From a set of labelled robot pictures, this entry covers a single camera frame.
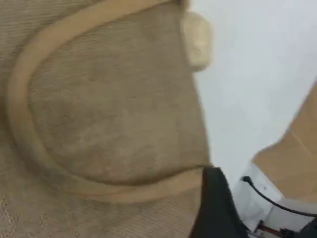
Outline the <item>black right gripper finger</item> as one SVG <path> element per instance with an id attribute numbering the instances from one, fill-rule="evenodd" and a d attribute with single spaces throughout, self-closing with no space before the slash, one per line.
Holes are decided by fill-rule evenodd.
<path id="1" fill-rule="evenodd" d="M 205 167 L 202 178 L 201 205 L 190 237 L 247 238 L 224 173 Z"/>

